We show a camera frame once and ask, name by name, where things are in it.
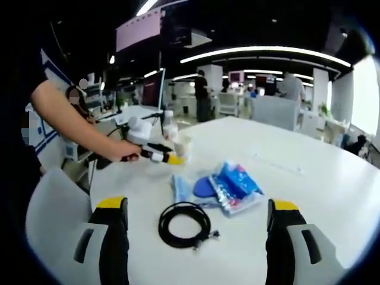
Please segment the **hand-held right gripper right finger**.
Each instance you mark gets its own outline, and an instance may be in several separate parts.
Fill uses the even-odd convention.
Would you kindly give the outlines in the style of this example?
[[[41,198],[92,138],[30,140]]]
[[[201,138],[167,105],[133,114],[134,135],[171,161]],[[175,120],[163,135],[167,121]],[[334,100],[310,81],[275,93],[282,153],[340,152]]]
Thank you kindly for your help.
[[[334,244],[290,201],[268,200],[266,284],[335,284],[341,264]]]

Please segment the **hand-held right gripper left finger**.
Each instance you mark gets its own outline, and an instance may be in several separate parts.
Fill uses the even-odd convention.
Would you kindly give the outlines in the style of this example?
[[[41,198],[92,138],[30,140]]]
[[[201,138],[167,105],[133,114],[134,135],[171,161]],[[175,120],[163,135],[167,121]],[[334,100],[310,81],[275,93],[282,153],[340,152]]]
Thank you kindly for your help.
[[[64,284],[128,284],[128,200],[88,201],[64,211],[68,249]]]

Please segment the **person's left hand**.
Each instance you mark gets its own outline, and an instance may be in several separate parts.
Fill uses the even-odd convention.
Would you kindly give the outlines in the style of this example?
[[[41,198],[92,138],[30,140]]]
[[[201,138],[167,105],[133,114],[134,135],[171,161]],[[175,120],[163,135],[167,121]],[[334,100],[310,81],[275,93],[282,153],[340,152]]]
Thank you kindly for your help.
[[[109,159],[113,162],[135,162],[139,159],[142,148],[128,141],[114,141]]]

